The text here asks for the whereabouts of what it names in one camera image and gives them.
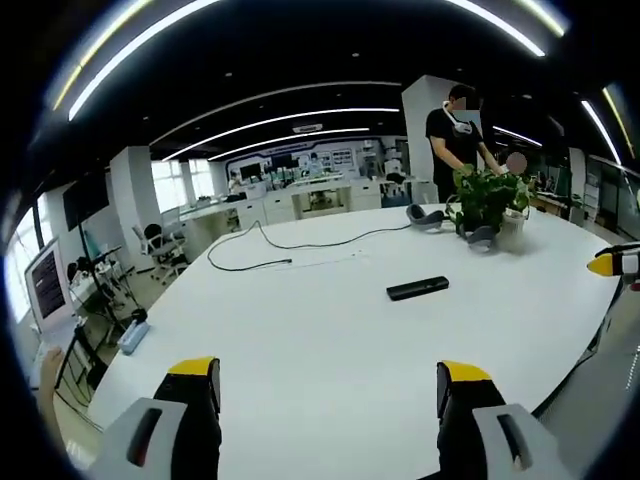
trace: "black t-shirt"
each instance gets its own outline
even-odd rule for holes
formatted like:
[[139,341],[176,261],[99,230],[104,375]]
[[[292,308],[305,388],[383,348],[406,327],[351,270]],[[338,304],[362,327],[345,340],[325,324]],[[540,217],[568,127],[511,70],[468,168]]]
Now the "black t-shirt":
[[[463,135],[453,128],[453,123],[441,108],[433,110],[427,117],[427,138],[444,138],[445,146],[462,163],[476,165],[478,144],[482,136],[475,123],[471,122],[472,132]],[[431,145],[433,154],[433,182],[439,187],[453,189],[453,169],[436,155]]]

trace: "man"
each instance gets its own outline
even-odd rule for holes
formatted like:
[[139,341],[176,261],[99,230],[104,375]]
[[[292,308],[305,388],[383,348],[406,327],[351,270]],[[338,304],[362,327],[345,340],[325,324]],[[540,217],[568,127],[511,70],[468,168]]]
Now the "man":
[[433,181],[438,186],[441,203],[455,193],[453,171],[462,169],[466,164],[476,165],[476,152],[484,158],[486,164],[496,175],[501,175],[500,166],[484,144],[484,140],[473,122],[466,128],[456,128],[456,110],[466,108],[467,97],[473,95],[473,89],[465,85],[456,85],[449,93],[449,101],[443,108],[433,110],[427,117],[427,137],[433,153]]
[[240,178],[238,177],[238,172],[231,172],[231,178],[229,179],[229,195],[237,195],[240,193],[240,187],[242,187],[242,183],[240,183]]

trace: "black cable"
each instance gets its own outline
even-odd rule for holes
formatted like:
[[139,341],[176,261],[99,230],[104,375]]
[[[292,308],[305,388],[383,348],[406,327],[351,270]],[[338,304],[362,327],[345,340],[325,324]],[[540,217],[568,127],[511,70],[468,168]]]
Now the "black cable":
[[346,245],[348,243],[351,242],[355,242],[356,240],[360,240],[361,238],[364,238],[368,235],[373,235],[374,233],[380,233],[380,232],[397,232],[400,230],[404,230],[406,228],[409,228],[411,225],[404,225],[402,227],[396,227],[396,228],[378,228],[376,230],[371,230],[369,232],[365,232],[361,235],[358,235],[357,237],[353,237],[350,238],[349,240],[344,240],[341,242],[335,242],[335,243],[325,243],[325,244],[313,244],[313,243],[308,243],[308,244],[304,244],[304,245],[291,245],[291,246],[286,246],[286,245],[278,245],[274,242],[272,242],[269,237],[267,237],[267,234],[264,232],[264,230],[262,229],[262,225],[260,223],[260,220],[256,220],[255,222],[253,222],[253,224],[251,225],[251,227],[249,227],[247,230],[245,230],[244,232],[240,233],[239,235],[235,235],[233,237],[229,237],[224,239],[222,242],[220,243],[216,243],[215,245],[213,245],[210,249],[209,252],[207,253],[207,260],[209,261],[209,263],[211,264],[211,266],[213,266],[214,268],[217,268],[218,270],[222,270],[225,272],[245,272],[247,270],[253,270],[256,268],[261,268],[261,267],[266,267],[268,265],[278,265],[278,264],[287,264],[287,263],[292,263],[293,260],[291,258],[285,258],[282,260],[274,260],[271,262],[265,262],[265,263],[259,263],[257,265],[251,265],[249,267],[241,267],[241,268],[226,268],[226,267],[221,267],[220,265],[216,264],[213,260],[211,260],[211,253],[213,252],[213,250],[215,250],[217,247],[219,247],[220,245],[222,245],[223,243],[226,243],[230,240],[234,240],[236,238],[240,238],[245,236],[247,233],[249,233],[251,230],[253,230],[253,228],[258,225],[258,228],[260,229],[260,233],[262,234],[262,236],[264,237],[264,239],[266,240],[266,242],[271,245],[272,247],[275,248],[279,248],[281,250],[296,250],[299,248],[325,248],[325,247],[337,247],[340,245]]
[[67,388],[69,389],[69,393],[71,394],[71,396],[73,397],[73,399],[76,401],[76,403],[77,403],[78,405],[80,405],[81,407],[89,408],[89,404],[88,404],[88,403],[87,403],[87,404],[85,404],[85,403],[81,402],[81,401],[78,399],[78,397],[76,397],[76,395],[73,393],[73,390],[71,389],[71,386],[69,385],[69,381],[68,381],[66,378],[64,378],[64,377],[62,377],[62,381],[64,382],[64,384],[65,384],[65,385],[67,386]]
[[68,366],[69,366],[69,373],[71,374],[71,378],[73,379],[73,383],[76,384],[76,388],[78,390],[78,393],[80,394],[80,396],[82,396],[82,398],[84,399],[85,402],[87,402],[87,405],[88,405],[91,402],[91,400],[89,400],[89,397],[91,395],[87,396],[87,395],[84,394],[84,392],[80,388],[80,380],[78,380],[78,378],[76,378],[75,374],[73,373],[73,368],[71,368],[71,364],[69,364]]
[[129,284],[129,277],[126,272],[122,276],[122,279],[124,280],[122,285],[126,284],[125,290],[131,297],[131,300],[133,300],[133,303],[135,303],[138,308],[143,308],[142,305],[140,305],[140,303],[138,302],[138,299],[136,298],[136,296],[133,294],[133,288],[131,288],[131,285]]
[[313,244],[313,243],[308,243],[308,244],[304,244],[304,245],[293,245],[293,246],[284,246],[284,245],[277,245],[275,243],[273,243],[271,240],[269,240],[269,237],[267,237],[267,234],[264,233],[264,230],[262,229],[262,225],[260,224],[259,220],[256,220],[255,224],[258,224],[258,228],[260,229],[260,233],[262,233],[262,236],[264,237],[264,239],[267,241],[267,243],[269,245],[271,245],[272,247],[276,247],[276,248],[280,248],[282,250],[296,250],[298,248],[324,248],[324,247],[339,247],[340,245],[346,245],[348,243],[351,242],[355,242],[356,240],[360,240],[361,238],[367,237],[369,235],[373,235],[374,233],[381,233],[381,232],[399,232],[400,230],[405,230],[407,228],[409,228],[411,225],[404,225],[402,227],[395,227],[395,228],[378,228],[376,230],[371,230],[369,232],[365,232],[361,235],[358,235],[357,237],[353,237],[350,238],[349,240],[344,240],[342,242],[335,242],[335,243],[325,243],[325,244]]
[[60,392],[58,392],[56,390],[56,395],[58,395],[58,397],[60,398],[60,400],[62,400],[67,407],[69,407],[71,410],[73,410],[74,412],[76,412],[76,414],[82,418],[82,420],[84,420],[89,426],[95,428],[98,432],[102,433],[104,430],[102,430],[102,428],[97,424],[92,422],[91,420],[89,420],[89,417],[87,417],[86,415],[84,415],[80,410],[78,410],[76,407],[74,407],[73,405],[71,405],[66,398],[64,398],[62,395],[60,395]]

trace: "window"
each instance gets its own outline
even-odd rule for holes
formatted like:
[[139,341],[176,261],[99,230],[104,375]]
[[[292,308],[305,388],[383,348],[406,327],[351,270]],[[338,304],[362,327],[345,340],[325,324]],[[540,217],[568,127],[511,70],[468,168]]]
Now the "window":
[[213,188],[211,170],[209,170],[209,162],[206,160],[189,160],[189,170],[191,171],[191,180],[196,199],[213,197],[215,190]]
[[151,170],[161,213],[187,203],[179,162],[153,162]]
[[[53,235],[51,234],[51,224],[49,223],[44,197],[38,199],[38,213],[42,238],[46,244],[53,238]],[[11,237],[5,259],[5,279],[9,303],[16,322],[22,320],[31,308],[24,271],[39,251],[40,247],[38,246],[36,229],[33,223],[33,210],[30,208],[20,221],[13,237]]]

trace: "vr headset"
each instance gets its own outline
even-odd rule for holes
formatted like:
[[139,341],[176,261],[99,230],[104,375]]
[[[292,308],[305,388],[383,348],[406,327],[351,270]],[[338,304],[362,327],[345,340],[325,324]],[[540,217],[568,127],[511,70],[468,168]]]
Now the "vr headset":
[[[409,205],[406,212],[411,226],[417,230],[440,230],[445,221],[450,221],[442,210],[427,214],[420,205],[415,203]],[[472,233],[467,233],[460,227],[456,232],[469,243],[469,246],[477,248],[488,249],[496,238],[496,232],[489,226],[480,227]]]
[[449,105],[449,102],[442,102],[442,111],[449,118],[449,120],[451,120],[451,123],[453,123],[453,128],[455,129],[455,131],[461,135],[471,135],[471,133],[473,132],[473,128],[471,127],[471,125],[467,122],[460,122],[459,120],[457,120],[456,117],[454,117],[449,112],[449,110],[447,110],[447,105]]

